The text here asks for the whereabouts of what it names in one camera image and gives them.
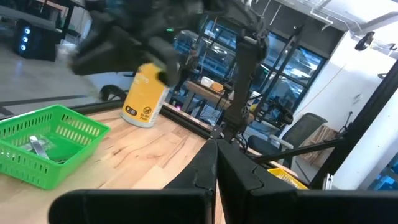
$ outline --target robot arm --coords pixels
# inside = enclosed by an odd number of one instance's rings
[[[124,0],[108,8],[104,0],[86,0],[92,18],[88,37],[78,46],[71,68],[77,75],[136,71],[143,63],[162,68],[159,80],[177,84],[178,55],[170,40],[202,14],[223,15],[231,4],[245,14],[249,26],[257,21],[235,0]]]

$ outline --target security camera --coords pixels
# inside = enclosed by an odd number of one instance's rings
[[[362,51],[368,48],[373,41],[374,32],[368,32],[356,45],[355,50]]]

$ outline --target office chair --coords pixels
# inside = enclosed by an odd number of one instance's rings
[[[278,138],[275,135],[270,135],[268,141],[257,136],[250,136],[248,145],[251,149],[263,154],[272,155],[283,152],[287,149],[294,149],[300,147],[305,140],[307,140],[321,125],[328,121],[313,113],[306,113],[303,115],[282,137]],[[271,140],[279,142],[279,148],[271,143]],[[293,164],[293,157],[284,158],[280,162],[286,167],[291,167]]]

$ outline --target wooden tabletop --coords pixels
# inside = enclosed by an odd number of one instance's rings
[[[113,110],[90,116],[111,131],[93,156],[55,190],[0,174],[0,223],[47,223],[54,199],[75,189],[161,189],[206,141],[163,116],[148,129],[125,122],[119,114],[120,110]],[[215,223],[225,223],[219,195],[216,200]]]
[[[226,99],[226,98],[220,99],[221,95],[219,95],[217,93],[213,93],[212,91],[207,90],[206,88],[194,83],[193,81],[185,82],[185,86],[186,86],[187,90],[192,91],[195,94],[202,96],[207,101],[214,103],[214,104],[218,103],[218,106],[222,107],[224,110],[226,108],[229,108],[229,106],[231,106],[231,102],[229,101],[229,99]],[[253,116],[253,114],[249,114],[248,122],[251,123],[252,121],[254,121],[254,116]]]

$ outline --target black cable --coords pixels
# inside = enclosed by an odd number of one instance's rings
[[[243,133],[241,133],[241,136],[242,136],[242,139],[243,139],[243,141],[245,143],[244,151],[246,152],[248,150],[248,148],[249,148],[248,140],[246,140],[244,138]]]
[[[242,147],[244,148],[244,150],[245,150],[245,152],[246,152],[247,149],[248,149],[248,145],[245,144],[245,143],[243,143],[242,140],[240,140],[240,138],[235,138],[235,139],[238,141],[238,143],[239,143],[240,145],[242,145]]]

